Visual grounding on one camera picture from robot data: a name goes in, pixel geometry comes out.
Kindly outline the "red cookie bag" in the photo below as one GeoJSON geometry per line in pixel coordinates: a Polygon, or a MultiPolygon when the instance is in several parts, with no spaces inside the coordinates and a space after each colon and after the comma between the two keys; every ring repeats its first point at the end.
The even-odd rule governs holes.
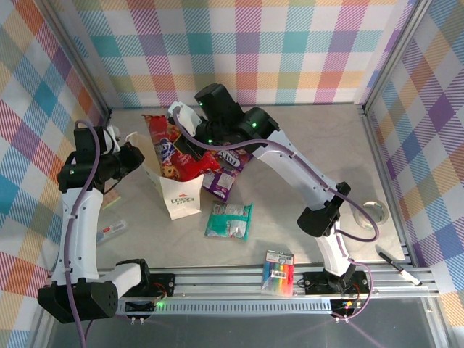
{"type": "Polygon", "coordinates": [[[180,182],[189,181],[201,174],[217,172],[220,164],[209,152],[199,159],[181,152],[175,145],[182,133],[164,115],[142,115],[148,127],[161,174],[165,178],[180,182]]]}

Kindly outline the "purple snack packet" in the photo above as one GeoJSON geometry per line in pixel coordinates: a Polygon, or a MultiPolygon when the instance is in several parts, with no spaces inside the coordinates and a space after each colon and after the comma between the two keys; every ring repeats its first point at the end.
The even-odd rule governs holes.
{"type": "Polygon", "coordinates": [[[226,202],[238,175],[238,171],[226,169],[222,169],[220,172],[206,173],[203,177],[202,187],[219,200],[226,202]]]}

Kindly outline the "white paper bag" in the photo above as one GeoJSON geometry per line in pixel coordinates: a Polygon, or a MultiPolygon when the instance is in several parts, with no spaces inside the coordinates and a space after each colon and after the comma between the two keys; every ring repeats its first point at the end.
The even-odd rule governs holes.
{"type": "Polygon", "coordinates": [[[200,194],[203,175],[185,182],[163,177],[152,140],[149,137],[133,132],[127,135],[125,140],[138,147],[144,155],[145,160],[141,166],[163,199],[172,220],[201,212],[200,194]]]}

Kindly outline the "teal candy packet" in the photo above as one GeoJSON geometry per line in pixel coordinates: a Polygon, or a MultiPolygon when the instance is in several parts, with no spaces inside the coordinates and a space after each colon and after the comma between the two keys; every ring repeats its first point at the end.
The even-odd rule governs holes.
{"type": "Polygon", "coordinates": [[[205,228],[205,236],[247,241],[253,210],[253,204],[243,205],[214,201],[205,228]]]}

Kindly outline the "pastel sticky note pad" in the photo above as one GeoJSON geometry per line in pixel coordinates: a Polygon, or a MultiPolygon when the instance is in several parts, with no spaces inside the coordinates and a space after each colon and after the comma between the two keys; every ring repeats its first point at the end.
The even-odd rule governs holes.
{"type": "Polygon", "coordinates": [[[120,195],[116,191],[111,191],[104,195],[101,208],[104,210],[120,200],[120,195]]]}

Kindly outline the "clear toothbrush pack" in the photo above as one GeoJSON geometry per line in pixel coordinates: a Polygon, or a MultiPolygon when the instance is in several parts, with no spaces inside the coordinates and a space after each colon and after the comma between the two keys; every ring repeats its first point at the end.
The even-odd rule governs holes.
{"type": "Polygon", "coordinates": [[[96,235],[96,243],[97,244],[102,244],[106,242],[107,240],[118,236],[119,234],[125,232],[127,230],[127,223],[125,220],[120,220],[117,223],[114,223],[112,225],[107,226],[106,228],[103,228],[102,230],[97,232],[96,235]]]}

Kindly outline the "colourful highlighter pack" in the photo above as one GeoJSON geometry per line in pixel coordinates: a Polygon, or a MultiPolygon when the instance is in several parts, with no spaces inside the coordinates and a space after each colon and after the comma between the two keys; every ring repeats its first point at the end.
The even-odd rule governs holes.
{"type": "Polygon", "coordinates": [[[291,253],[268,250],[262,269],[261,293],[292,297],[295,257],[291,253]]]}

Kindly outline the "clear tape roll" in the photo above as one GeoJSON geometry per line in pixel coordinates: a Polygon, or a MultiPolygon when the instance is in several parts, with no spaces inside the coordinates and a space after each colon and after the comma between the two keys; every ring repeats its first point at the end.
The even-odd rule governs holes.
{"type": "MultiPolygon", "coordinates": [[[[373,220],[379,227],[383,225],[389,218],[389,211],[387,206],[380,201],[367,201],[361,205],[362,210],[373,220]]],[[[373,225],[369,219],[366,218],[365,214],[355,209],[353,212],[355,222],[365,230],[373,230],[373,225]]]]}

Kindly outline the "black marker pen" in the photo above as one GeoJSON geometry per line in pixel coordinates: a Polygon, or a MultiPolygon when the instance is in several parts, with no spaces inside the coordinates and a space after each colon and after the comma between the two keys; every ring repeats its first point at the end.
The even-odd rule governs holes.
{"type": "Polygon", "coordinates": [[[410,272],[406,271],[402,266],[400,266],[395,261],[393,261],[393,259],[390,258],[389,256],[387,256],[385,253],[378,252],[378,255],[384,261],[386,261],[389,265],[391,265],[393,268],[395,268],[405,280],[411,282],[414,286],[421,286],[422,285],[422,282],[420,280],[418,280],[410,272]]]}

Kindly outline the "aluminium frame post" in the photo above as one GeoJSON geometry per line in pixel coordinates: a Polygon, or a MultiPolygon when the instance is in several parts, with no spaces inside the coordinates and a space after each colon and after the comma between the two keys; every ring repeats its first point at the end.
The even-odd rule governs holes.
{"type": "Polygon", "coordinates": [[[386,88],[388,79],[432,2],[433,0],[398,0],[379,41],[381,50],[373,57],[376,64],[372,74],[358,97],[357,108],[364,115],[369,114],[386,88]]]}
{"type": "Polygon", "coordinates": [[[36,3],[45,20],[50,25],[51,31],[56,36],[59,45],[62,47],[62,50],[69,59],[70,64],[75,68],[78,76],[83,82],[83,85],[87,88],[91,98],[96,104],[96,107],[101,112],[102,117],[105,120],[110,119],[112,110],[105,102],[91,71],[86,67],[83,56],[80,53],[73,37],[68,33],[63,20],[59,16],[58,10],[52,4],[51,0],[36,0],[36,3]]]}

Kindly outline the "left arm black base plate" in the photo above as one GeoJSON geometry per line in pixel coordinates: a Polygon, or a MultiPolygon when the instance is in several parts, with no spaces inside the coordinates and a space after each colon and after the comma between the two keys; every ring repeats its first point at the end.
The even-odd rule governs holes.
{"type": "Polygon", "coordinates": [[[152,296],[166,294],[172,297],[175,291],[174,273],[152,273],[149,277],[149,293],[152,296]]]}

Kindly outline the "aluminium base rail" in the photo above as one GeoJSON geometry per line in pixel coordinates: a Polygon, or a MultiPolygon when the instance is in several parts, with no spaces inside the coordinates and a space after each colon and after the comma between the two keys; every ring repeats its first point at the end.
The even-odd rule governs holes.
{"type": "MultiPolygon", "coordinates": [[[[422,282],[421,286],[414,286],[405,280],[397,270],[388,265],[373,265],[370,272],[359,270],[366,274],[370,285],[368,294],[323,294],[306,295],[299,284],[303,273],[322,272],[318,268],[298,265],[294,269],[294,288],[292,297],[262,294],[262,268],[171,268],[153,269],[152,273],[174,273],[175,291],[172,297],[166,294],[152,296],[149,285],[143,289],[131,289],[118,300],[117,309],[121,302],[128,302],[134,310],[148,310],[152,305],[165,301],[178,300],[271,300],[271,299],[329,299],[332,315],[335,318],[347,318],[359,310],[366,299],[409,299],[436,297],[438,287],[427,268],[411,268],[409,272],[422,282]]],[[[131,320],[145,320],[152,315],[121,315],[131,320]]]]}

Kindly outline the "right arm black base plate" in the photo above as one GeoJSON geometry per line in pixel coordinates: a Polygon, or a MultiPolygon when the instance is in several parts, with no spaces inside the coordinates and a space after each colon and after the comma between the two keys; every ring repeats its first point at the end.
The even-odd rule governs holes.
{"type": "Polygon", "coordinates": [[[306,295],[368,294],[370,291],[369,281],[362,271],[355,271],[349,280],[325,272],[306,272],[299,284],[306,295]]]}

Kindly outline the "aluminium side rail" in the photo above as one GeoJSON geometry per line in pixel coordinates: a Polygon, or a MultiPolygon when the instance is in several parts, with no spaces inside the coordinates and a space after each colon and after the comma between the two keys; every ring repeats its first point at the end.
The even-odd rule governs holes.
{"type": "Polygon", "coordinates": [[[400,244],[402,245],[402,248],[405,249],[403,253],[405,254],[405,257],[409,259],[410,265],[414,267],[418,266],[418,259],[412,248],[411,240],[407,232],[407,227],[400,211],[399,203],[395,196],[394,186],[392,184],[387,165],[382,155],[380,143],[376,138],[373,124],[369,118],[368,113],[363,109],[362,106],[357,106],[357,111],[360,115],[362,126],[368,138],[370,150],[372,152],[382,189],[386,197],[389,214],[392,218],[394,227],[396,228],[400,244]]]}

